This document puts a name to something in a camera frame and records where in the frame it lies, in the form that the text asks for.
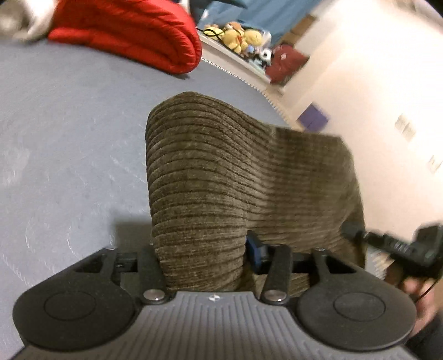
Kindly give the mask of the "person right hand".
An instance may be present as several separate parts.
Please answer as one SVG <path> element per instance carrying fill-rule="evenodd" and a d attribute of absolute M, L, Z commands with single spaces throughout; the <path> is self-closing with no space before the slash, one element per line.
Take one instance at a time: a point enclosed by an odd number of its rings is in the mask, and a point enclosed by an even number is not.
<path fill-rule="evenodd" d="M 411 336 L 415 336 L 423 330 L 437 315 L 438 306 L 435 299 L 434 282 L 432 279 L 406 277 L 403 269 L 395 263 L 392 263 L 386 272 L 384 279 L 391 285 L 401 289 L 404 293 L 414 298 L 417 311 L 417 319 Z"/>

